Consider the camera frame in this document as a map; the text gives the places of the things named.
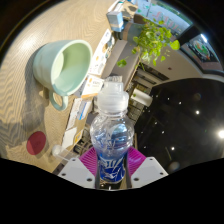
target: plastic water bottle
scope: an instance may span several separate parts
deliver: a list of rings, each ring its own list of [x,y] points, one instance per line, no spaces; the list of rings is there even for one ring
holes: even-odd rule
[[[123,91],[121,76],[109,77],[98,93],[99,115],[90,127],[92,144],[98,155],[100,178],[116,184],[125,175],[124,156],[132,146],[134,127],[126,116],[129,95]]]

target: bottle label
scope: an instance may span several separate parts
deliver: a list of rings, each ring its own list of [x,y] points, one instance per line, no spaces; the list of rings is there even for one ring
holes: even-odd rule
[[[107,160],[99,157],[100,178],[110,183],[122,180],[125,174],[123,161],[124,157],[118,160]]]

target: leaves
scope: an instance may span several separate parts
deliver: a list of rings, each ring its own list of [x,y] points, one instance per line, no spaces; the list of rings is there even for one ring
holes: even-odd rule
[[[162,25],[162,24],[164,24],[164,21],[163,20],[159,21],[159,25]]]
[[[178,40],[175,40],[174,42],[170,42],[170,47],[173,50],[179,50],[180,49],[180,43]]]
[[[156,66],[156,60],[155,59],[153,60],[153,65]]]
[[[117,62],[117,66],[122,68],[127,64],[125,59],[121,59],[120,61]]]
[[[133,48],[131,52],[132,52],[132,54],[136,54],[137,51],[135,48]]]
[[[161,61],[164,61],[164,60],[166,60],[166,57],[162,56]]]
[[[138,44],[138,37],[133,37],[133,41]]]
[[[167,52],[170,51],[168,50],[165,51],[165,56],[161,55],[162,49],[164,47],[169,44],[172,50],[178,50],[180,48],[180,44],[177,40],[174,42],[170,41],[172,33],[170,29],[164,26],[161,27],[161,25],[164,24],[163,20],[157,23],[155,19],[151,21],[144,18],[143,21],[145,22],[145,24],[142,25],[142,32],[139,36],[133,37],[133,41],[136,43],[136,46],[132,49],[132,54],[136,54],[137,52],[140,53],[140,64],[141,60],[143,60],[146,64],[149,64],[151,60],[153,60],[153,65],[156,66],[156,60],[158,57],[161,56],[161,62],[164,61],[167,56],[169,57],[169,55],[167,55]],[[117,65],[119,67],[124,67],[127,64],[125,59],[117,62]]]

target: light green mug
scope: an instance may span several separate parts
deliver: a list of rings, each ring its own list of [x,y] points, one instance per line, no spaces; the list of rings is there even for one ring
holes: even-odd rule
[[[84,40],[61,40],[44,45],[33,62],[34,77],[49,89],[49,99],[57,110],[65,110],[68,96],[85,80],[92,59],[92,48]],[[55,102],[54,93],[62,97]]]

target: mug handle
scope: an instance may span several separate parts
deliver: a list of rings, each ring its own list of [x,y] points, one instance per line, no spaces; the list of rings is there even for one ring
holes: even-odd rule
[[[54,92],[52,90],[49,90],[49,99],[52,105],[54,106],[56,110],[60,110],[60,111],[65,110],[68,106],[68,96],[61,96],[61,98],[62,98],[62,105],[59,106],[55,101]]]

